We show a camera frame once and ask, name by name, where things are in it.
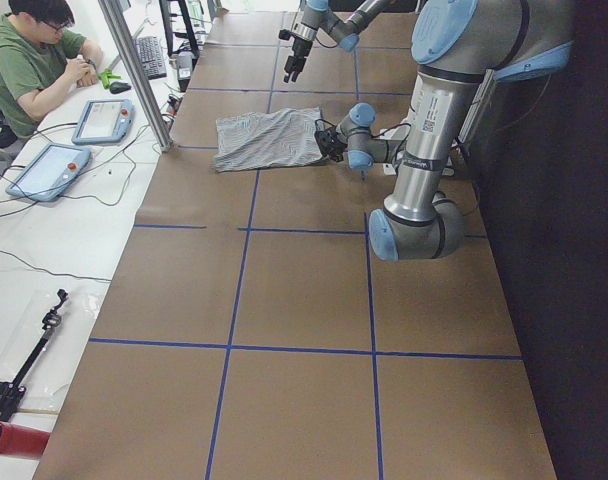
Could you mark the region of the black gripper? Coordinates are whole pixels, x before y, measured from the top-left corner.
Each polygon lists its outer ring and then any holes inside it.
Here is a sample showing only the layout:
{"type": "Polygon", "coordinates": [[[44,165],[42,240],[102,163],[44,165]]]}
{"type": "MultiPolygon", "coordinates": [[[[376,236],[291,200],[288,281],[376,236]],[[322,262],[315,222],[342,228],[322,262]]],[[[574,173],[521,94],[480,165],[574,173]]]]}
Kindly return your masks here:
{"type": "Polygon", "coordinates": [[[316,130],[314,138],[323,160],[342,162],[347,144],[342,141],[333,127],[316,130]]]}
{"type": "Polygon", "coordinates": [[[280,30],[278,38],[284,41],[293,40],[292,53],[284,65],[283,81],[285,83],[289,83],[291,80],[296,81],[310,54],[312,42],[287,29],[280,30]]]}

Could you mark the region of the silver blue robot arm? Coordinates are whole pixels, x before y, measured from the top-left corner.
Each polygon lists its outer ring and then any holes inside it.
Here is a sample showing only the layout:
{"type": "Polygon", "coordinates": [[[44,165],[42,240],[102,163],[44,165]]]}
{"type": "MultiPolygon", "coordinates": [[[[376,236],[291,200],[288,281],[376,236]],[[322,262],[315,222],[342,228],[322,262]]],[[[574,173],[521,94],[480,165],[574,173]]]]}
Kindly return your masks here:
{"type": "Polygon", "coordinates": [[[301,9],[300,19],[295,18],[290,28],[282,29],[278,34],[280,40],[293,41],[292,53],[284,66],[283,81],[297,81],[319,30],[334,40],[340,49],[352,52],[359,42],[359,34],[390,4],[391,1],[385,0],[364,1],[344,21],[330,8],[328,1],[306,1],[301,9]]]}
{"type": "Polygon", "coordinates": [[[398,139],[371,132],[375,111],[358,103],[318,129],[321,153],[366,170],[396,166],[394,190],[369,217],[370,244],[385,261],[435,259],[454,252],[463,216],[438,186],[451,147],[486,73],[498,81],[550,75],[568,62],[572,1],[428,1],[411,40],[417,78],[398,139]]]}

